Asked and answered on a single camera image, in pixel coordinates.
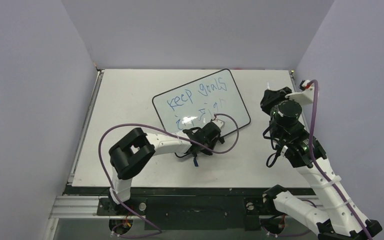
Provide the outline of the white whiteboard black frame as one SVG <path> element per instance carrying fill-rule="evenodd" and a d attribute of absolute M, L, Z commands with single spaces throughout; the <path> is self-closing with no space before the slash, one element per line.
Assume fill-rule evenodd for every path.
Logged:
<path fill-rule="evenodd" d="M 163 128 L 175 133 L 202 128 L 218 114 L 226 136 L 251 123 L 251 117 L 232 72 L 225 68 L 172 88 L 152 98 Z"/>

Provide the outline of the blue marker cap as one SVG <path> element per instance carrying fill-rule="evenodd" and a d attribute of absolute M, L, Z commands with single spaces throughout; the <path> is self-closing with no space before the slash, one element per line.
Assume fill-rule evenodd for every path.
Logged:
<path fill-rule="evenodd" d="M 199 164 L 198 164 L 198 161 L 197 161 L 197 158 L 196 158 L 196 157 L 194 157 L 194 158 L 193 158 L 193 163 L 194 163 L 194 166 L 195 166 L 195 167 L 198 167 L 198 166 L 199 166 Z"/>

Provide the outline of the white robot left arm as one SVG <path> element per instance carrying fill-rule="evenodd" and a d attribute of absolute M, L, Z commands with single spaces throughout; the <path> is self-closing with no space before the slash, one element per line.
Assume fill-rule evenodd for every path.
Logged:
<path fill-rule="evenodd" d="M 141 127 L 132 129 L 109 150 L 112 167 L 111 201 L 109 208 L 116 215 L 129 209 L 132 178 L 137 176 L 151 157 L 164 154 L 193 155 L 201 152 L 212 155 L 216 143 L 224 143 L 221 132 L 225 123 L 211 120 L 204 127 L 184 129 L 168 136 L 146 133 Z"/>

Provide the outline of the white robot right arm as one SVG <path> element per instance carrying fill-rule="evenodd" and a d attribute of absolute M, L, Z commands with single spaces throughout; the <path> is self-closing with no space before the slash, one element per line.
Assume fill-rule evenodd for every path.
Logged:
<path fill-rule="evenodd" d="M 269 115 L 263 137 L 272 142 L 274 160 L 286 158 L 309 184 L 322 207 L 295 197 L 281 185 L 262 195 L 263 209 L 274 216 L 288 215 L 306 226 L 320 240 L 369 240 L 382 231 L 355 205 L 333 171 L 326 151 L 299 121 L 302 105 L 288 87 L 265 90 L 260 107 Z"/>

